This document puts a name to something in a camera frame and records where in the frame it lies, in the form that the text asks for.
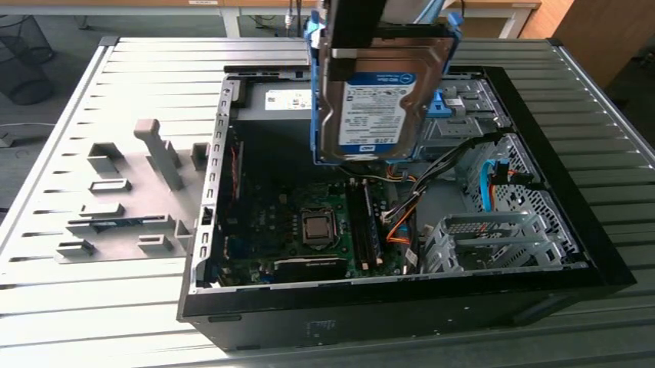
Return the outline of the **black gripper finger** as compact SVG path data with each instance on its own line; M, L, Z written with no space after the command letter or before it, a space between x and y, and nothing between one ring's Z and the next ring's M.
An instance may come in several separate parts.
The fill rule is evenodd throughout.
M325 1L325 75L328 81L347 81L359 49L368 48L387 1Z

